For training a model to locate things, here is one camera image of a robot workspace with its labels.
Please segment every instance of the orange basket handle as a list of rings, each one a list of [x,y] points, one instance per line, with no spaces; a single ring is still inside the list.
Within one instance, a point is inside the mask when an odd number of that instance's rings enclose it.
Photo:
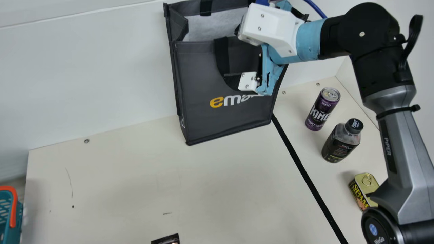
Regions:
[[[10,207],[10,221],[9,226],[15,228],[16,225],[16,203],[18,202],[18,196],[15,188],[12,186],[0,186],[0,191],[10,191],[12,193],[12,205]]]

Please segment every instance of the energy drink can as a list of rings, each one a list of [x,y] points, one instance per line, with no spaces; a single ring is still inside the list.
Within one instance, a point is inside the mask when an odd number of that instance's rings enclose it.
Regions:
[[[321,130],[340,99],[341,94],[335,88],[322,89],[309,115],[307,115],[306,127],[312,131]]]
[[[364,211],[368,207],[378,206],[378,204],[370,198],[371,194],[380,187],[373,175],[369,173],[358,174],[348,186],[360,210]]]

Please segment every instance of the can lid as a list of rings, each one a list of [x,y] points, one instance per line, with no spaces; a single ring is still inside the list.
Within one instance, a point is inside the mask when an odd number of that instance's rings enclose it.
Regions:
[[[345,129],[351,134],[359,134],[363,130],[363,123],[358,119],[350,119],[345,124]]]
[[[335,88],[326,87],[321,91],[322,96],[331,102],[336,102],[341,99],[341,94]]]

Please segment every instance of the bottle label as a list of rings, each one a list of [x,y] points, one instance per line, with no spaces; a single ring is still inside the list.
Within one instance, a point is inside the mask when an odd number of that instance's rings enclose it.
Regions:
[[[333,132],[330,134],[329,138],[325,142],[324,147],[322,148],[322,157],[331,162],[337,163],[344,159],[348,154],[356,148],[358,145],[350,145],[339,141],[335,138],[336,127]]]

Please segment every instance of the white table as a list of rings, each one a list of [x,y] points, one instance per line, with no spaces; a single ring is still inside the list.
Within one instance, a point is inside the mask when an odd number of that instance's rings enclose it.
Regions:
[[[304,119],[323,85],[342,101],[310,132]],[[378,130],[335,79],[286,89],[275,114],[349,243],[364,243],[346,185],[365,171],[385,179]],[[327,134],[350,117],[365,123],[362,144],[323,161]],[[272,124],[191,147],[176,116],[87,138],[30,151],[23,243],[149,244],[174,233],[183,244],[339,243]]]
[[[304,121],[325,87],[336,88],[341,93],[341,100],[324,127],[312,132]],[[356,174],[366,172],[373,174],[379,184],[387,179],[379,130],[335,77],[292,86],[284,91],[285,95],[279,95],[274,108],[276,118],[348,243],[366,243],[360,222],[362,212],[348,183]],[[341,162],[328,163],[321,156],[324,142],[338,123],[351,118],[360,119],[365,126],[360,145]]]

